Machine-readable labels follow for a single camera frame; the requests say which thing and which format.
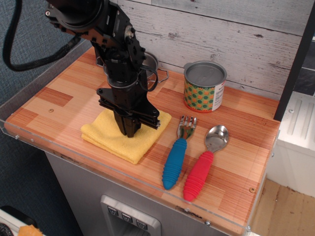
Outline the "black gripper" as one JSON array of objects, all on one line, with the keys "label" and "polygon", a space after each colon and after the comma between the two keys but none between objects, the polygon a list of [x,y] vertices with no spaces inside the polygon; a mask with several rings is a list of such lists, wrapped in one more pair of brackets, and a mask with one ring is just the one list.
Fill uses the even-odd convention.
[{"label": "black gripper", "polygon": [[159,111],[147,98],[140,85],[127,88],[99,88],[99,103],[114,112],[115,121],[123,135],[134,137],[141,125],[157,129],[160,126]]}]

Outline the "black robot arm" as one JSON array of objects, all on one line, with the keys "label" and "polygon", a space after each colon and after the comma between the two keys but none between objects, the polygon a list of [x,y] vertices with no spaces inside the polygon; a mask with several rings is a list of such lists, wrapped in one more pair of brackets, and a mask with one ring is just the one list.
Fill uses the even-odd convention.
[{"label": "black robot arm", "polygon": [[109,0],[50,0],[46,16],[61,31],[91,42],[107,70],[110,88],[99,88],[99,104],[114,113],[120,131],[133,137],[141,125],[157,129],[159,111],[148,101],[145,48],[121,8]]}]

